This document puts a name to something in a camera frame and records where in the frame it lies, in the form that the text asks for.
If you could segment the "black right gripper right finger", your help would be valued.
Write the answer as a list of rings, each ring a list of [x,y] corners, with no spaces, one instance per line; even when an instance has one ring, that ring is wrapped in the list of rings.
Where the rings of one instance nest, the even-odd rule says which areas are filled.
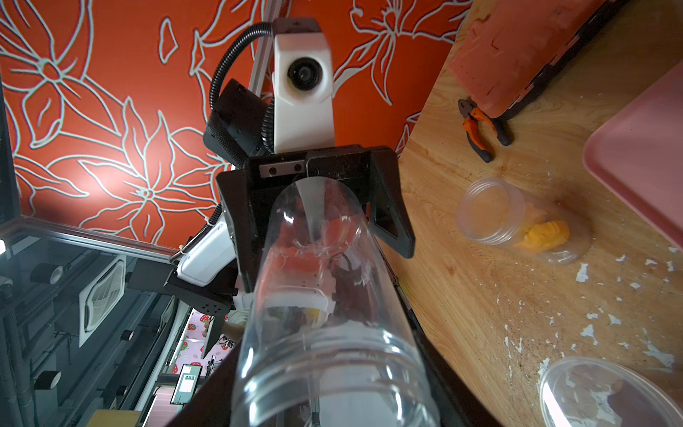
[[[500,422],[455,373],[425,333],[416,330],[413,336],[423,358],[432,398],[439,410],[439,426],[501,427]]]

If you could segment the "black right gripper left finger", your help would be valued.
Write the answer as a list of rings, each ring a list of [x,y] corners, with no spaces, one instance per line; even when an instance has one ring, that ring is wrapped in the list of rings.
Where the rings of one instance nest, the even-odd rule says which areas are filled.
[[[239,352],[240,347],[236,346],[217,370],[205,380],[190,403],[167,426],[229,426]]]

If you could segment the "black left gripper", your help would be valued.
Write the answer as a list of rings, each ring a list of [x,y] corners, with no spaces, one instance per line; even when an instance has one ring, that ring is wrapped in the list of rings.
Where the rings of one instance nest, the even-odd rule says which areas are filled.
[[[392,149],[352,145],[249,158],[241,169],[216,177],[245,290],[256,288],[277,197],[289,185],[312,177],[346,185],[368,215],[375,236],[403,258],[414,257],[415,234]]]

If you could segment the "clear jar with cookies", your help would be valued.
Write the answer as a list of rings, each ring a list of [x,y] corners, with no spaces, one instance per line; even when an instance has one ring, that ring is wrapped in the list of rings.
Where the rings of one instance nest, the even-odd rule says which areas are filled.
[[[271,211],[232,394],[234,426],[436,426],[439,410],[380,248],[339,181]]]

